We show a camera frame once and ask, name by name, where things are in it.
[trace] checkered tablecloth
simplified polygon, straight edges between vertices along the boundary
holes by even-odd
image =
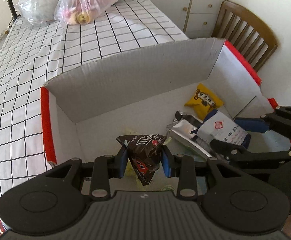
[[[47,80],[123,51],[186,39],[149,0],[119,0],[85,26],[31,29],[19,18],[0,50],[0,197],[49,169],[40,112]]]

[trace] white box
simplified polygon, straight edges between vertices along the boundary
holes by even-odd
[[[204,82],[234,118],[273,112],[256,72],[223,39],[165,43],[90,62],[48,81],[41,90],[47,160],[83,162],[116,155],[126,128],[165,134],[177,110]]]

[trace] transparent plastic bag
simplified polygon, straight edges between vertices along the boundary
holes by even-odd
[[[85,25],[118,0],[59,0],[54,18],[67,25]]]
[[[54,21],[59,0],[19,0],[16,9],[31,25],[46,25]]]

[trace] ribbed gray panel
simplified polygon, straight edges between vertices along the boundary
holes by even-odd
[[[172,192],[119,191],[106,202],[91,205],[76,225],[49,236],[6,233],[0,240],[286,240],[281,232],[241,236],[211,223],[191,201]]]

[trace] yellow packet on cabinet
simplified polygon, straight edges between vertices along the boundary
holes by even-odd
[[[185,104],[185,106],[193,107],[201,120],[204,120],[213,109],[222,105],[221,99],[201,83],[198,85],[194,96]]]

